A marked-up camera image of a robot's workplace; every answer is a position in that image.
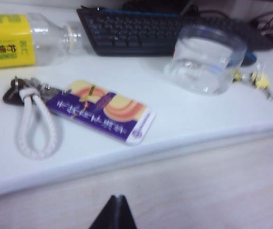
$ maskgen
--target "plastic bottle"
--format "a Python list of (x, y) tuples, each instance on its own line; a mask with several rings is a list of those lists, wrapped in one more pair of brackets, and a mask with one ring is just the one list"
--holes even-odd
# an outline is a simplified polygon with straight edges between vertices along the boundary
[(59, 27), (39, 13), (0, 15), (0, 68), (50, 64), (82, 50), (84, 39), (80, 22)]

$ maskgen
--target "blue object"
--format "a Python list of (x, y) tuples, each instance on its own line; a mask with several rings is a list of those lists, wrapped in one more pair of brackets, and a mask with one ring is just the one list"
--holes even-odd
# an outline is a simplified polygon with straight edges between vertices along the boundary
[(257, 57), (252, 54), (250, 51), (246, 51), (244, 60), (242, 61), (241, 66), (250, 66), (254, 63), (256, 63)]

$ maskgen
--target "purple card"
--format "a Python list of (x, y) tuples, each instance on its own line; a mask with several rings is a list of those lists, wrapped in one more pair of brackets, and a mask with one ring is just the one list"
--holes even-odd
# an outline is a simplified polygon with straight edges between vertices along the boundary
[(71, 94), (59, 93), (46, 103), (51, 111), (128, 144), (141, 142), (154, 119), (145, 105), (91, 83), (77, 81), (69, 88)]

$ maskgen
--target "white braided lanyard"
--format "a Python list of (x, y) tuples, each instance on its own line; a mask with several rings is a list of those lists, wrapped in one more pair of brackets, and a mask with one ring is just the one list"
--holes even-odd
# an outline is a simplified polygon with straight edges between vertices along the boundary
[[(52, 119), (52, 116), (50, 112), (48, 111), (44, 102), (41, 100), (40, 93), (38, 92), (37, 89), (35, 88), (21, 89), (19, 94), (22, 101), (24, 102), (23, 118), (22, 118), (22, 122), (20, 124), (19, 132), (18, 132), (18, 146), (20, 148), (20, 151), (25, 156), (33, 158), (33, 159), (47, 158), (55, 152), (57, 147), (57, 132), (56, 132), (56, 126)], [(49, 135), (50, 135), (48, 144), (43, 150), (39, 152), (30, 148), (27, 141), (27, 135), (28, 135), (28, 130), (30, 126), (31, 107), (32, 107), (31, 99), (33, 99), (39, 111), (42, 113), (43, 121), (47, 125)]]

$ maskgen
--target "keyboard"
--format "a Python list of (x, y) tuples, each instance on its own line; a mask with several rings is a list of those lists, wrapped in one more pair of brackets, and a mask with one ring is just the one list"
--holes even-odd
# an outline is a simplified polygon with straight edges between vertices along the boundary
[(250, 51), (273, 48), (273, 42), (259, 31), (228, 18), (89, 8), (77, 9), (77, 13), (93, 49), (102, 56), (172, 55), (181, 28), (194, 24), (235, 34)]

